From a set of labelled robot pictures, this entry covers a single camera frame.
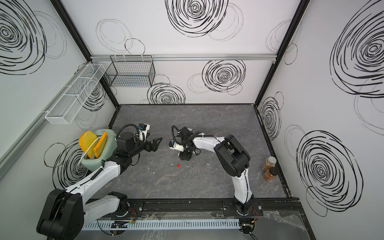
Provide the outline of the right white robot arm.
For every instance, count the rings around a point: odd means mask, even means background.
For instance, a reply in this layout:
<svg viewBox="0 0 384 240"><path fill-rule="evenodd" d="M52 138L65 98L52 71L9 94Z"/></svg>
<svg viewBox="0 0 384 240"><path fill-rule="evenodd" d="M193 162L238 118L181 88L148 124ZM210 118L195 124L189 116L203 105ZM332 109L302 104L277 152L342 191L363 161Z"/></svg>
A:
<svg viewBox="0 0 384 240"><path fill-rule="evenodd" d="M169 148L179 152L179 158L189 161L198 150L207 150L217 155L223 169L232 177L236 208L240 215L247 215L252 210L254 196L249 181L250 155L233 136L216 137L202 132L192 132L183 127L172 126L173 139Z"/></svg>

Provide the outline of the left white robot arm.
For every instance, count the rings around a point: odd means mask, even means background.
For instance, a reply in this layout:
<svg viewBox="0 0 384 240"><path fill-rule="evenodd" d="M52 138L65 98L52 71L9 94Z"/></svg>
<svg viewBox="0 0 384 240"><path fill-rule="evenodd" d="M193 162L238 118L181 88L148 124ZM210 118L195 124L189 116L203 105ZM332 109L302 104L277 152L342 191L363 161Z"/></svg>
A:
<svg viewBox="0 0 384 240"><path fill-rule="evenodd" d="M162 138L142 141L135 134L118 140L117 147L97 170L64 190L55 189L49 193L37 223L37 232L49 240L73 240L83 226L103 216L125 217L130 212L125 194L110 192L96 201L90 199L131 166L134 156L142 151L157 151L161 141Z"/></svg>

